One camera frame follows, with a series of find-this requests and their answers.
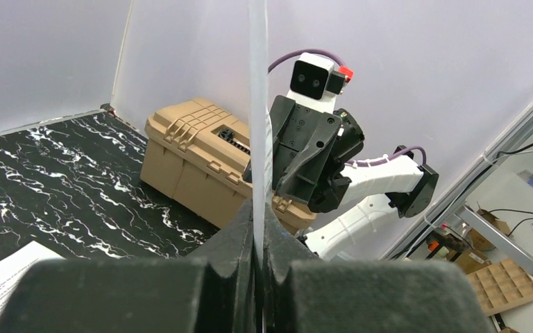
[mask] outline white panel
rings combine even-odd
[[[248,121],[248,2],[135,0],[112,105],[143,130],[197,96]]]
[[[424,146],[441,175],[435,198],[533,99],[533,1],[269,3],[271,58],[305,47],[340,55],[355,76],[337,106],[365,131],[360,157]],[[286,92],[291,66],[271,74],[272,97]],[[412,222],[348,252],[377,257]]]
[[[107,103],[130,0],[0,0],[0,131]]]

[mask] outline tan plastic toolbox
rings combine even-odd
[[[233,142],[218,135],[234,133]],[[248,126],[205,99],[158,110],[146,121],[149,136],[140,178],[219,228],[227,225],[252,184],[242,180],[250,160]],[[309,227],[316,214],[278,196],[273,210],[291,233]]]

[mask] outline wooden organizer tray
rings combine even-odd
[[[532,278],[511,259],[468,274],[486,316],[533,302]]]

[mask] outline desk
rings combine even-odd
[[[520,179],[515,173],[501,166],[485,180],[469,197],[468,202],[477,208],[477,202],[483,209],[511,208],[533,212],[533,188]],[[531,217],[529,214],[513,212],[495,212],[497,217],[508,222],[513,228],[519,221]],[[533,256],[533,231],[527,221],[514,231],[512,240]],[[506,255],[498,249],[486,253],[492,262],[499,262]],[[522,307],[502,313],[506,325],[521,333],[533,332],[533,302]]]
[[[0,260],[178,257],[217,229],[143,184],[146,139],[106,112],[0,136]]]

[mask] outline tabletop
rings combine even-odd
[[[85,259],[200,246],[217,229],[139,179],[145,150],[107,112],[0,136],[0,260],[34,240]]]

